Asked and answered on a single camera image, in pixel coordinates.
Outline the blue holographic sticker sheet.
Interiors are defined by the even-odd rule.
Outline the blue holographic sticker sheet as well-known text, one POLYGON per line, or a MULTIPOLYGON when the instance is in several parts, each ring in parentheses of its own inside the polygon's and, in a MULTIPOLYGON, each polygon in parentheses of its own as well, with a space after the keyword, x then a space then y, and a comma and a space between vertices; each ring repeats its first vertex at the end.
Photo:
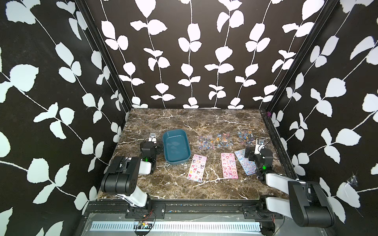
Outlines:
POLYGON ((245 157, 245 153, 246 149, 241 149, 234 152, 246 175, 250 176, 256 173, 256 165, 253 161, 249 161, 248 158, 245 157))

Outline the teal plastic storage box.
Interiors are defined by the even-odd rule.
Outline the teal plastic storage box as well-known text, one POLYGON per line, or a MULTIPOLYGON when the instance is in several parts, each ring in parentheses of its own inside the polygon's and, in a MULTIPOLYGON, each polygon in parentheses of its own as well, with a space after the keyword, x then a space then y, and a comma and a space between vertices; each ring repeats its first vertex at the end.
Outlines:
POLYGON ((191 149, 187 133, 182 129, 170 130, 164 133, 164 158, 170 165, 179 165, 187 162, 191 157, 191 149))

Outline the pink sticker sheet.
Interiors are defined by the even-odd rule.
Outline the pink sticker sheet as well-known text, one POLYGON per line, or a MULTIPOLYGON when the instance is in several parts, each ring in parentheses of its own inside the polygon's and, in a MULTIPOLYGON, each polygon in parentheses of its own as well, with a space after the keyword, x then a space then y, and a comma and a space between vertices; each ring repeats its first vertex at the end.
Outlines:
POLYGON ((238 179, 235 155, 221 153, 221 166, 224 179, 238 179))

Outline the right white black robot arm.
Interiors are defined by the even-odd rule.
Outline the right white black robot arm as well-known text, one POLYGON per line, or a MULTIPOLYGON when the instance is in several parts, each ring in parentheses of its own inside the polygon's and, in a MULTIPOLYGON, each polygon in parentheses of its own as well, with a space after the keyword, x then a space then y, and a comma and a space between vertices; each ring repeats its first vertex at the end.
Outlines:
POLYGON ((335 213, 325 191, 315 182, 294 180, 273 172, 273 152, 247 147, 243 159, 255 163, 255 174, 263 184, 288 195, 288 199, 265 197, 266 209, 291 218, 300 227, 329 228, 335 213))

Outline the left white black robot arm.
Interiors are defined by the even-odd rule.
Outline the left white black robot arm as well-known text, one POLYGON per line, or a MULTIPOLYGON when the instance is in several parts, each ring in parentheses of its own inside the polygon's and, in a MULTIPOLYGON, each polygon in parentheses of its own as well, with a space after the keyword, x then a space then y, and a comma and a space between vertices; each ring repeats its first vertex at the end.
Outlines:
POLYGON ((137 186, 137 180, 139 175, 154 173, 157 155, 162 151, 162 142, 143 141, 140 144, 139 156, 115 156, 101 181, 101 191, 120 197, 131 207, 150 210, 151 198, 137 186))

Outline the small circuit board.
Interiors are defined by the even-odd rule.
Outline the small circuit board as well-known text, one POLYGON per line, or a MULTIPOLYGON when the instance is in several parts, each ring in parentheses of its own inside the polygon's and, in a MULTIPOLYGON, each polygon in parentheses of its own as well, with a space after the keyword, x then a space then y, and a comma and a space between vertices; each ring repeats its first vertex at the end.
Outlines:
POLYGON ((153 226, 154 226, 153 222, 140 221, 140 222, 137 222, 137 224, 135 225, 135 230, 136 231, 142 231, 142 230, 148 231, 148 230, 151 230, 153 226))

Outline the black front mounting rail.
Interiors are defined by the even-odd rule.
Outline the black front mounting rail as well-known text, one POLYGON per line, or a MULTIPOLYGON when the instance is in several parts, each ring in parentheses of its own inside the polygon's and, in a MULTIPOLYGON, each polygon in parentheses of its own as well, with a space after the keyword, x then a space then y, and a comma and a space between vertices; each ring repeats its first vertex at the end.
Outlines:
POLYGON ((100 199, 89 202, 84 215, 91 213, 122 214, 125 218, 152 214, 162 219, 169 214, 241 214, 244 219, 270 221, 283 219, 283 215, 269 211, 260 200, 149 200, 147 206, 131 206, 121 199, 100 199))

